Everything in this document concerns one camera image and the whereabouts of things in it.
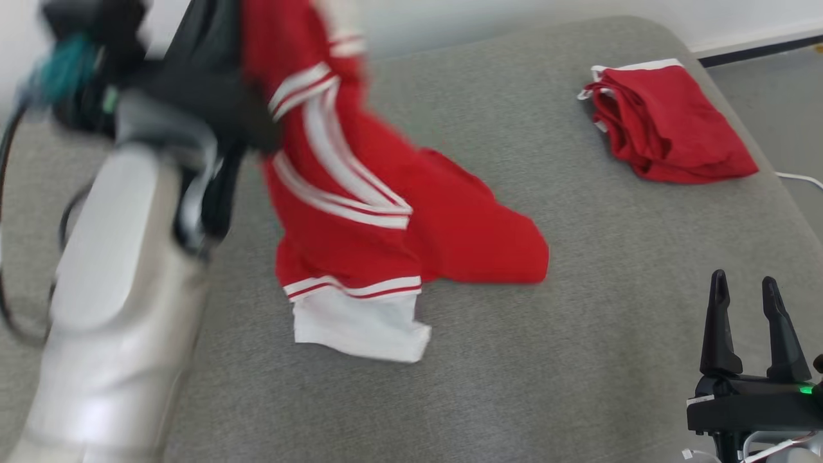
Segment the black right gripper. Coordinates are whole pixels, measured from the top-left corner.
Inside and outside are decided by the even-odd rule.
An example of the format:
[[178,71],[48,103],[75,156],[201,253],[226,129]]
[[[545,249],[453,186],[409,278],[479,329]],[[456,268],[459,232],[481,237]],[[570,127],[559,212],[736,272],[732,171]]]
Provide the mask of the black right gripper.
[[762,281],[769,322],[771,365],[766,376],[743,373],[735,354],[728,309],[731,296],[722,269],[712,273],[696,395],[687,402],[687,427],[696,433],[812,431],[822,427],[821,404],[777,281]]

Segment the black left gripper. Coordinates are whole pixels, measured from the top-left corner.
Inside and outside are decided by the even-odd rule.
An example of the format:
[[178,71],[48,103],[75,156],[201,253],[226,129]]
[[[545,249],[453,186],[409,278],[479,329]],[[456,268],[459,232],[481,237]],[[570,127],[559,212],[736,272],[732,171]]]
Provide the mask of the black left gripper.
[[260,152],[282,146],[282,129],[242,73],[243,5],[191,1],[162,59],[129,59],[123,90],[203,122],[219,140]]

